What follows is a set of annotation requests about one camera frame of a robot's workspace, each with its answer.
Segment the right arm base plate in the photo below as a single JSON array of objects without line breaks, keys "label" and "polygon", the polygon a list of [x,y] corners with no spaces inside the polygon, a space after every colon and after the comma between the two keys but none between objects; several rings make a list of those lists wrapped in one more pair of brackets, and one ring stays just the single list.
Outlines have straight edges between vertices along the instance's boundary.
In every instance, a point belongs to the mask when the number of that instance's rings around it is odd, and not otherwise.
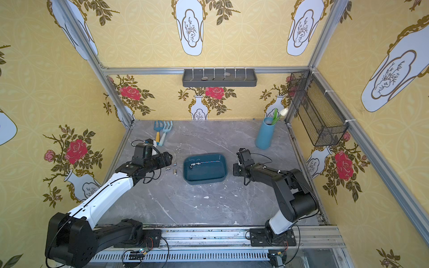
[{"label": "right arm base plate", "polygon": [[248,238],[252,247],[282,247],[297,245],[296,236],[293,230],[288,230],[277,235],[269,227],[251,228],[249,230]]}]

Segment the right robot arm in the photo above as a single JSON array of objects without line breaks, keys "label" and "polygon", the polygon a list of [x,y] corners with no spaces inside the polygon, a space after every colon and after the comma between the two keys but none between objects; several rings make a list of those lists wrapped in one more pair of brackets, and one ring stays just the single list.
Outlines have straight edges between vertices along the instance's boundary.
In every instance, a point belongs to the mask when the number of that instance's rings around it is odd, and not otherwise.
[{"label": "right robot arm", "polygon": [[256,163],[252,153],[245,148],[240,148],[237,156],[238,162],[233,165],[234,176],[242,177],[245,185],[262,183],[274,190],[279,211],[268,221],[269,233],[281,235],[298,221],[318,213],[319,202],[300,170],[278,170]]}]

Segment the teal plastic storage box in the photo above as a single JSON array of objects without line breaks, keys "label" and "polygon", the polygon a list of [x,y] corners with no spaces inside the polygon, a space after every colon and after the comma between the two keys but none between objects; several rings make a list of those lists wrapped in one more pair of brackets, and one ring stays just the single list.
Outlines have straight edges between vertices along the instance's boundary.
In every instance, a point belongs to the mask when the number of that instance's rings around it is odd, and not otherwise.
[{"label": "teal plastic storage box", "polygon": [[183,177],[190,185],[223,182],[227,175],[226,158],[219,153],[192,155],[183,163]]}]

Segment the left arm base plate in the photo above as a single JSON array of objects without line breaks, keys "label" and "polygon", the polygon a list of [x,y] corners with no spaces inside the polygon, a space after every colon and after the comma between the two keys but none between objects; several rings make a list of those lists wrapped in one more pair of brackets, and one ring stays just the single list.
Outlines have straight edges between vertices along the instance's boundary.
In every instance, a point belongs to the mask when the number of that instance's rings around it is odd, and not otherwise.
[{"label": "left arm base plate", "polygon": [[137,234],[136,247],[158,248],[162,236],[160,229],[142,230]]}]

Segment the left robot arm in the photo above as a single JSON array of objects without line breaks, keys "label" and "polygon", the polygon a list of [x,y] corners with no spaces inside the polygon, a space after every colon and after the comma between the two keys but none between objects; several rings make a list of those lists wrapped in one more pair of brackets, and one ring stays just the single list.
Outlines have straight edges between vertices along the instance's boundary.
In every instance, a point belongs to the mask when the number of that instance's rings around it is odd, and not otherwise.
[{"label": "left robot arm", "polygon": [[143,183],[149,174],[171,166],[173,156],[160,152],[151,139],[135,146],[130,161],[120,165],[95,193],[68,213],[57,213],[48,223],[45,260],[60,267],[82,268],[99,252],[118,245],[139,246],[145,242],[143,224],[125,219],[97,228],[102,216],[126,192]]}]

